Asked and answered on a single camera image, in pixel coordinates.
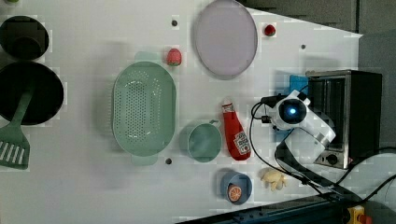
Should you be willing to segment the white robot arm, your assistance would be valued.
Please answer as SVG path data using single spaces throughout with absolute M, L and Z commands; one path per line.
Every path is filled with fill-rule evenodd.
M 268 116 L 275 129 L 289 131 L 276 146 L 276 162 L 286 173 L 300 177 L 305 183 L 341 193 L 333 181 L 313 169 L 314 161 L 329 146 L 336 133 L 309 105 L 307 96 L 297 90 L 289 95 L 278 95 L 269 104 Z

